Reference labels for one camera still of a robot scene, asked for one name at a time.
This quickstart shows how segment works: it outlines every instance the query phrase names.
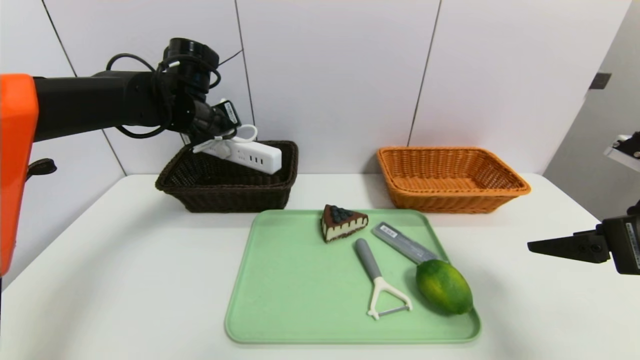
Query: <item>table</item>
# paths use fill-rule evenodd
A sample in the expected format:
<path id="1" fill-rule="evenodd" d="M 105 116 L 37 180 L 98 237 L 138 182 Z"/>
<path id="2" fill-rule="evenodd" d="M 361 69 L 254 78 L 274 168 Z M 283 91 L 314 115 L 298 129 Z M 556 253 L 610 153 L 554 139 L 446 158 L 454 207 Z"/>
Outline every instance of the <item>table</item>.
<path id="1" fill-rule="evenodd" d="M 463 345 L 240 345 L 223 321 L 255 214 L 191 214 L 154 188 L 114 185 L 3 293 L 0 358 L 633 359 L 640 277 L 526 242 L 597 220 L 546 179 L 487 215 L 428 214 L 483 320 Z M 381 175 L 300 175 L 288 209 L 391 208 Z"/>

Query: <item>gray handle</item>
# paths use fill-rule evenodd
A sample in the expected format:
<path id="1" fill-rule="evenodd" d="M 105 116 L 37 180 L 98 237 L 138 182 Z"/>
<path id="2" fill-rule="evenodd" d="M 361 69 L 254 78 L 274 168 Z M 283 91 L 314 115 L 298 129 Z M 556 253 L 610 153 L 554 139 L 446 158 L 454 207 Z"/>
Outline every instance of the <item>gray handle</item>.
<path id="1" fill-rule="evenodd" d="M 376 263 L 376 259 L 373 257 L 373 253 L 369 248 L 369 244 L 367 240 L 360 238 L 356 240 L 356 251 L 358 252 L 358 256 L 360 256 L 360 260 L 362 264 L 367 270 L 367 274 L 373 281 L 373 279 L 377 277 L 381 277 L 380 268 L 378 268 L 378 264 Z"/>

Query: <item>power strip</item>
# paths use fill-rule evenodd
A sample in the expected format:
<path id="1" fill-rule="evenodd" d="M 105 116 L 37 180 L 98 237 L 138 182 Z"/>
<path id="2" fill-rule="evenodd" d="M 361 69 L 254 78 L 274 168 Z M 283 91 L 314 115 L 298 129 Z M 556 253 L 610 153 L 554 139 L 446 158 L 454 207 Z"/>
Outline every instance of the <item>power strip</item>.
<path id="1" fill-rule="evenodd" d="M 212 147 L 202 149 L 202 152 L 267 174 L 274 174 L 282 168 L 282 151 L 262 143 L 223 140 Z"/>

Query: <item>tray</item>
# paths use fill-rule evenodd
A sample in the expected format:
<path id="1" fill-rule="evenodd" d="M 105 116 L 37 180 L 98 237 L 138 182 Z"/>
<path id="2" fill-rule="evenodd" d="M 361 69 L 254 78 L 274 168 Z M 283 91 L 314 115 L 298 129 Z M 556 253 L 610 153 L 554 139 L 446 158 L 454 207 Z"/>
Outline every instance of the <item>tray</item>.
<path id="1" fill-rule="evenodd" d="M 358 210 L 369 226 L 324 243 L 321 211 L 269 210 L 253 221 L 231 296 L 225 328 L 239 343 L 461 343 L 481 328 L 474 309 L 447 316 L 432 310 L 415 284 L 415 264 L 377 239 L 371 229 L 385 221 L 441 259 L 447 254 L 427 219 L 414 210 Z M 364 238 L 385 280 L 407 294 L 413 311 L 376 321 L 366 312 L 372 283 L 353 244 Z M 377 309 L 401 305 L 384 294 Z"/>

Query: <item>gray wall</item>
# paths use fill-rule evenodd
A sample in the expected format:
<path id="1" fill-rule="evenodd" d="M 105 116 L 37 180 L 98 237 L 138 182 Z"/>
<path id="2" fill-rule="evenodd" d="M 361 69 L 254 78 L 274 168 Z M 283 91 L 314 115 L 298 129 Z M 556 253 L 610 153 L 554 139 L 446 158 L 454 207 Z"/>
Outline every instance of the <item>gray wall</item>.
<path id="1" fill-rule="evenodd" d="M 618 134 L 640 131 L 640 3 L 632 2 L 602 72 L 544 176 L 599 219 L 623 215 L 640 199 L 640 173 L 603 155 Z"/>

